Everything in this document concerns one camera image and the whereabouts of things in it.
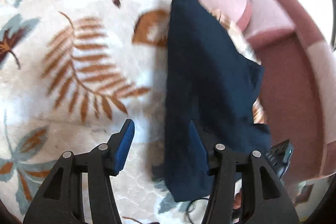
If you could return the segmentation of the navy blue shirt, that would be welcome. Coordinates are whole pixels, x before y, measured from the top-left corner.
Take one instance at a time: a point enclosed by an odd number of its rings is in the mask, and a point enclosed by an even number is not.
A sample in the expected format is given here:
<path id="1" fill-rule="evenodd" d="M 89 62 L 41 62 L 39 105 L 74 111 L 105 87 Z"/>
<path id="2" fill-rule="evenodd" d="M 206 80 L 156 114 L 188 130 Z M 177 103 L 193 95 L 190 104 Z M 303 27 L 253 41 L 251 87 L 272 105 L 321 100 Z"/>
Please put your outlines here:
<path id="1" fill-rule="evenodd" d="M 167 42 L 165 184 L 176 202 L 208 196 L 207 155 L 192 120 L 213 144 L 235 152 L 267 152 L 271 135 L 253 121 L 264 69 L 240 54 L 198 0 L 172 0 Z"/>

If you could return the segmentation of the black remote device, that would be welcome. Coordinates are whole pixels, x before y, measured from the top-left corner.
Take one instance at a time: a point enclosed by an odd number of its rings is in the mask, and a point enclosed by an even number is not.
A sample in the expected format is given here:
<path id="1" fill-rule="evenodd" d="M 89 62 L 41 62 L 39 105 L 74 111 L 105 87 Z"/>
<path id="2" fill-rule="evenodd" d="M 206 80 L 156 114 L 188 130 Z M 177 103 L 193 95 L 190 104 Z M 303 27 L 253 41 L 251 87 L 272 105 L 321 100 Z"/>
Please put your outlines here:
<path id="1" fill-rule="evenodd" d="M 265 154 L 265 158 L 279 179 L 286 173 L 291 157 L 293 155 L 293 145 L 290 140 L 285 140 L 271 149 Z"/>

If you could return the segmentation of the cream leaf-print blanket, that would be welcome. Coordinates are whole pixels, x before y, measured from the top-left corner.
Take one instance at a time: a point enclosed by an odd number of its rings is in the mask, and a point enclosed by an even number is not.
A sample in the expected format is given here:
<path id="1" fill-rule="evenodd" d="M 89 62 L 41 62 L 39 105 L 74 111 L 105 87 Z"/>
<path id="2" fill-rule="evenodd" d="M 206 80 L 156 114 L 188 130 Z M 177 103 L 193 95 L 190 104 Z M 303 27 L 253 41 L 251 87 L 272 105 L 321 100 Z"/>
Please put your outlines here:
<path id="1" fill-rule="evenodd" d="M 135 138 L 113 181 L 124 223 L 184 223 L 151 167 L 163 161 L 171 0 L 1 0 L 1 202 L 22 223 L 60 154 L 126 118 Z"/>

